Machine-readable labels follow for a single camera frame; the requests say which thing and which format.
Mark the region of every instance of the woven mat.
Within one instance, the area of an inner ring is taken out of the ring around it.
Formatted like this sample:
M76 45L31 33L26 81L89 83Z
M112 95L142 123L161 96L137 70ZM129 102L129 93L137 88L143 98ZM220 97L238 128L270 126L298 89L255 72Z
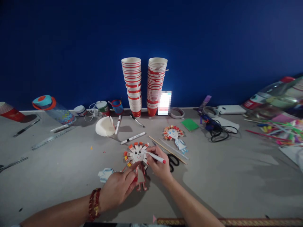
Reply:
M303 226L303 219L279 218L279 219L249 219L249 218L220 218L225 226ZM185 226L183 218L158 218L157 224L169 226Z

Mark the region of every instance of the bamboo skewer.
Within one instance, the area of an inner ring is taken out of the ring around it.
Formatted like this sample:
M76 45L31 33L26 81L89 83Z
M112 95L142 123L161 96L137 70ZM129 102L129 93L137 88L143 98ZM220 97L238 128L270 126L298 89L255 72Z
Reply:
M158 143L158 141L156 141L155 139L153 139L151 136L149 136L153 141L155 141L157 144L159 144L161 147L163 147L160 143ZM187 163L185 161L183 161L181 158L179 158L178 156L176 156L174 153L172 153L170 150L166 149L165 147L163 147L165 150L167 150L169 153L171 153L173 156L175 156L177 159L179 159L181 162L183 162L184 164L187 165Z

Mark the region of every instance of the tape roll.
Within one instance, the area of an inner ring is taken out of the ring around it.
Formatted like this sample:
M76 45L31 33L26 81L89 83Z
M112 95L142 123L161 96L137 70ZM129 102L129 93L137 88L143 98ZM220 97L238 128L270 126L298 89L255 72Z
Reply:
M174 114L172 113L173 110L178 111L178 112L181 114L181 116L176 116L176 115L174 115ZM185 115L184 111L183 111L182 109L180 109L180 108L173 107L173 108L171 109L170 116L171 116L172 118L174 118L174 119L181 119L181 118L184 117L184 115Z
M215 118L219 115L219 111L215 107L204 107L203 113L206 114L207 116L209 116L210 118Z

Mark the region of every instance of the black pen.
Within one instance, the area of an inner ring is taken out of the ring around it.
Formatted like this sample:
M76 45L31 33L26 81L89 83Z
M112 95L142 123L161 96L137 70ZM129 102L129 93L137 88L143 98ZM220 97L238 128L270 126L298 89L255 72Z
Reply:
M132 117L132 119L137 121L139 123L139 125L141 125L143 128L145 128L145 126L143 124L141 124L131 113L129 115Z
M20 135L21 133L25 132L26 129L29 129L30 127L32 127L34 124L36 124L38 121L40 121L40 119L36 120L35 122L31 123L29 126L27 126L26 128L20 130L19 132L17 132L13 137L17 137L18 135Z

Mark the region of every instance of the black scissors handle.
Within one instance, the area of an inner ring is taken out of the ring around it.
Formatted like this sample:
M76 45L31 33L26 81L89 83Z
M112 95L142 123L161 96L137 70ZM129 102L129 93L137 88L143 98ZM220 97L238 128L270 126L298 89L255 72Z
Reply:
M168 160L169 160L169 168L170 168L170 172L173 172L174 171L174 166L178 166L180 165L180 162L179 160L172 154L168 154Z

